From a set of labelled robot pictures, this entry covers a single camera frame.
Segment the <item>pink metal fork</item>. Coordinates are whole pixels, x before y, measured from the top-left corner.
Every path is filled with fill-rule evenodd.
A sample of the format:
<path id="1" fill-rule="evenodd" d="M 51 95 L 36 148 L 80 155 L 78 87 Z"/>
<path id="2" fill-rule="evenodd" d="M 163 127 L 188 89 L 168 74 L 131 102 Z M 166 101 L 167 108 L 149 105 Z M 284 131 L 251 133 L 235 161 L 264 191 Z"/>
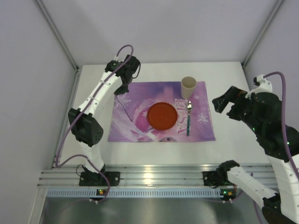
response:
<path id="1" fill-rule="evenodd" d="M 131 117 L 129 116 L 129 114 L 128 114 L 126 108 L 124 107 L 124 105 L 122 104 L 122 102 L 119 100 L 119 96 L 117 96 L 116 99 L 117 99 L 117 102 L 122 106 L 122 108 L 123 108 L 125 114 L 127 115 L 128 119 L 129 119 L 131 122 L 133 122 L 133 120 L 132 120 Z"/>

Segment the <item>teal handled metal spoon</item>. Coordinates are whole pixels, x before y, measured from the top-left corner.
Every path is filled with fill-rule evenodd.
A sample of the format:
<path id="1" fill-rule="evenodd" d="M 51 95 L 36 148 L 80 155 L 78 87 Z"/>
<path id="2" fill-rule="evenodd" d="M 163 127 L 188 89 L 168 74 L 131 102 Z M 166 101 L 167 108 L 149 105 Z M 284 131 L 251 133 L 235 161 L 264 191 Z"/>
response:
<path id="1" fill-rule="evenodd" d="M 191 121 L 191 112 L 193 109 L 193 104 L 191 101 L 187 102 L 186 105 L 186 110 L 187 110 L 187 130 L 186 130 L 186 135 L 189 136 L 190 135 L 190 121 Z"/>

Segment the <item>purple Elsa placemat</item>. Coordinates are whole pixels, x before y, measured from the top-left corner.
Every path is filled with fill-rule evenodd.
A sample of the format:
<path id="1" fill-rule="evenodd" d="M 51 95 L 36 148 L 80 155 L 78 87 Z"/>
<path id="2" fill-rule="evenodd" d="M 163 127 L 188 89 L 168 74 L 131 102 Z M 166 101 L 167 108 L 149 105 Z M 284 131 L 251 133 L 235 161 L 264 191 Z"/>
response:
<path id="1" fill-rule="evenodd" d="M 109 142 L 214 141 L 205 82 L 197 82 L 189 100 L 180 82 L 137 82 L 116 96 Z"/>

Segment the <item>beige plastic cup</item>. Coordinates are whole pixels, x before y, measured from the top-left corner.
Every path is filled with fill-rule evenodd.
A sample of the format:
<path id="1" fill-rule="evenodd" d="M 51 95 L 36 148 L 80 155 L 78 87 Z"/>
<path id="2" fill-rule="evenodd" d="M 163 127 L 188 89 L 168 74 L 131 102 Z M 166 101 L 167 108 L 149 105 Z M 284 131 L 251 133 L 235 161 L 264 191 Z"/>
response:
<path id="1" fill-rule="evenodd" d="M 181 96 L 183 99 L 189 99 L 195 88 L 197 86 L 197 81 L 193 77 L 184 77 L 181 80 Z"/>

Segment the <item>red round plate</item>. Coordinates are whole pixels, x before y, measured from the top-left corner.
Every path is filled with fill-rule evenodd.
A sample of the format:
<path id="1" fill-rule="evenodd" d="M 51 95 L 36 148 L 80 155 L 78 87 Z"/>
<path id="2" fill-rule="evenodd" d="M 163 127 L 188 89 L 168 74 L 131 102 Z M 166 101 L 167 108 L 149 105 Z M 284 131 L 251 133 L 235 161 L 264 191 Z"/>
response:
<path id="1" fill-rule="evenodd" d="M 159 131 L 172 128 L 176 124 L 177 119 L 178 113 L 176 109 L 166 102 L 155 103 L 147 112 L 148 123 Z"/>

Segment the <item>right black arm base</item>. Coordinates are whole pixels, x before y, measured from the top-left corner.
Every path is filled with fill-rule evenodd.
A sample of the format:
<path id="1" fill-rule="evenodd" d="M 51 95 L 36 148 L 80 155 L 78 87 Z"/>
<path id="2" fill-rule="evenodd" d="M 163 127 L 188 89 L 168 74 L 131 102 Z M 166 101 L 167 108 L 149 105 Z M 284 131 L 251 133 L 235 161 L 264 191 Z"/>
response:
<path id="1" fill-rule="evenodd" d="M 225 185 L 216 171 L 204 171 L 202 172 L 202 174 L 203 174 L 203 182 L 205 186 L 215 189 L 219 186 Z"/>

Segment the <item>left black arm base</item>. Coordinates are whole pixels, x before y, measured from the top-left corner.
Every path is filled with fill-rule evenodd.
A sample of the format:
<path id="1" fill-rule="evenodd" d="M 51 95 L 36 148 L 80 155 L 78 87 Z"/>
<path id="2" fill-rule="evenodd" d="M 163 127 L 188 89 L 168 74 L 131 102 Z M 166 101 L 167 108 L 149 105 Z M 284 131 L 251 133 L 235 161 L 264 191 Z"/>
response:
<path id="1" fill-rule="evenodd" d="M 107 172 L 104 172 L 104 176 L 107 178 L 108 182 L 110 183 L 110 186 L 115 187 L 115 186 L 119 185 L 120 172 L 107 171 Z M 80 174 L 79 186 L 86 186 L 86 187 L 101 186 L 101 187 L 106 187 L 106 186 L 108 186 L 108 183 L 105 180 L 105 178 L 103 176 L 101 176 L 99 173 L 94 173 L 94 172 L 90 172 L 90 171 L 83 171 Z"/>

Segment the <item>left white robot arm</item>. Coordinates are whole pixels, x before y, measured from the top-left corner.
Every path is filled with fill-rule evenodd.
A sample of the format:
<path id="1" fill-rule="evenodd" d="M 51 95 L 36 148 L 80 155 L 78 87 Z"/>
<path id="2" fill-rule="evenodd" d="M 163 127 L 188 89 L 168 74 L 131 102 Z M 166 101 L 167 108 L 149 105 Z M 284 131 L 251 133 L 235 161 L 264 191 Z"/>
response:
<path id="1" fill-rule="evenodd" d="M 71 133 L 80 142 L 87 157 L 85 167 L 88 171 L 97 173 L 104 167 L 98 145 L 104 134 L 99 123 L 101 112 L 111 96 L 128 92 L 128 85 L 140 65 L 140 61 L 130 55 L 123 62 L 112 60 L 106 65 L 100 81 L 89 97 L 77 109 L 71 108 L 68 112 Z"/>

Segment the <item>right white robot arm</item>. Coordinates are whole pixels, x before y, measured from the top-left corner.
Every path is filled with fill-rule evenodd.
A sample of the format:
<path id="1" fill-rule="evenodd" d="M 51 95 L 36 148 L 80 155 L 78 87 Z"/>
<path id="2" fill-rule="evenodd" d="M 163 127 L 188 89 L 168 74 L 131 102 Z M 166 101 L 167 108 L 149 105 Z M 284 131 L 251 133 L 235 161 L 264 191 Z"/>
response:
<path id="1" fill-rule="evenodd" d="M 222 113 L 233 103 L 228 117 L 244 122 L 255 134 L 275 173 L 279 191 L 264 186 L 234 160 L 216 169 L 218 182 L 240 187 L 262 209 L 270 224 L 299 222 L 299 180 L 292 162 L 299 160 L 299 132 L 283 123 L 282 101 L 272 87 L 257 87 L 250 92 L 232 86 L 212 100 L 214 109 Z"/>

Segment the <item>left aluminium corner post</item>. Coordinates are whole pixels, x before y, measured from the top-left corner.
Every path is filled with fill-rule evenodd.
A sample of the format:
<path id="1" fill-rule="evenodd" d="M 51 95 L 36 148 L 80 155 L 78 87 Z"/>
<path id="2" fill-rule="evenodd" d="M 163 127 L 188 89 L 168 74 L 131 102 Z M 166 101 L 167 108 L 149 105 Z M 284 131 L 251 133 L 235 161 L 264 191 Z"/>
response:
<path id="1" fill-rule="evenodd" d="M 53 21 L 49 11 L 47 10 L 45 4 L 43 3 L 43 1 L 42 0 L 33 0 L 33 2 L 36 4 L 37 8 L 40 10 L 42 16 L 46 20 L 49 28 L 51 29 L 53 35 L 55 36 L 58 44 L 60 45 L 62 51 L 66 55 L 66 57 L 67 57 L 68 61 L 70 62 L 70 64 L 72 65 L 73 69 L 75 71 L 79 70 L 79 66 L 77 65 L 77 63 L 75 62 L 73 56 L 71 55 L 71 52 L 70 52 L 69 48 L 67 47 L 61 33 L 59 32 L 55 22 Z"/>

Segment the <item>aluminium corner post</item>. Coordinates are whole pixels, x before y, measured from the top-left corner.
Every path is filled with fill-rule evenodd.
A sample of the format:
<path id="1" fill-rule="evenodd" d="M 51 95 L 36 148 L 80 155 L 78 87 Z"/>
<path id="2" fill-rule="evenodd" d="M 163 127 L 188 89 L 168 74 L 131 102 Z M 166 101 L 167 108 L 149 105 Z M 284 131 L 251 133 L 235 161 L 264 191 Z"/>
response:
<path id="1" fill-rule="evenodd" d="M 79 70 L 79 66 L 77 65 L 77 63 L 75 62 L 73 56 L 71 55 L 71 52 L 70 52 L 69 48 L 67 47 L 61 33 L 59 32 L 55 22 L 53 21 L 49 11 L 47 10 L 45 4 L 43 3 L 43 1 L 42 0 L 33 0 L 33 2 L 36 4 L 37 8 L 40 10 L 42 16 L 46 20 L 49 28 L 51 29 L 53 35 L 55 36 L 58 44 L 60 45 L 62 51 L 66 55 L 66 57 L 67 57 L 68 61 L 70 62 L 70 64 L 72 65 L 73 69 L 75 71 Z"/>
<path id="2" fill-rule="evenodd" d="M 254 55 L 255 51 L 257 50 L 259 44 L 263 40 L 263 37 L 267 33 L 268 29 L 270 28 L 271 24 L 275 20 L 276 16 L 278 15 L 279 11 L 283 7 L 285 0 L 276 0 L 274 6 L 270 10 L 269 14 L 266 17 L 261 29 L 258 31 L 256 38 L 254 39 L 249 51 L 247 52 L 244 60 L 242 61 L 241 65 L 242 68 L 245 69 L 248 65 L 250 59 Z"/>

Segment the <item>aluminium mounting rail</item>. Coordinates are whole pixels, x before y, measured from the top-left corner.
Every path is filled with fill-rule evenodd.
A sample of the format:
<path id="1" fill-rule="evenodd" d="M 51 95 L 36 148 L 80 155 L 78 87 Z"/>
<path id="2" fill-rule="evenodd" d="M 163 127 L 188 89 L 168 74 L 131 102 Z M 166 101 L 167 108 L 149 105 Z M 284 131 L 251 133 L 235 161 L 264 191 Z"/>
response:
<path id="1" fill-rule="evenodd" d="M 120 172 L 119 187 L 199 187 L 204 185 L 203 172 L 215 171 L 218 166 L 204 165 L 106 165 L 106 171 Z M 243 164 L 247 173 L 269 188 L 278 186 L 270 164 Z M 77 165 L 43 170 L 38 180 L 39 187 L 77 187 L 79 173 Z"/>

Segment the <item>right aluminium corner post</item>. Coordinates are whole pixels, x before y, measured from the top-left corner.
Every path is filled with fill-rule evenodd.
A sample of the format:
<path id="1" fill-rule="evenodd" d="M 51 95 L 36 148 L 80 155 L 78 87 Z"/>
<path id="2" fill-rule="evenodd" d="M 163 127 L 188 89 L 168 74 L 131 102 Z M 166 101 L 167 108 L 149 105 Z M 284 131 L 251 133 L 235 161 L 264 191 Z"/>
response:
<path id="1" fill-rule="evenodd" d="M 254 55 L 255 51 L 257 50 L 259 44 L 263 40 L 263 37 L 267 33 L 268 29 L 270 28 L 271 24 L 275 20 L 276 16 L 278 15 L 279 11 L 283 7 L 285 0 L 276 0 L 274 6 L 270 10 L 269 14 L 266 17 L 261 29 L 258 31 L 256 38 L 254 39 L 249 51 L 247 52 L 244 60 L 242 61 L 241 65 L 242 68 L 245 69 L 248 65 L 250 59 Z"/>

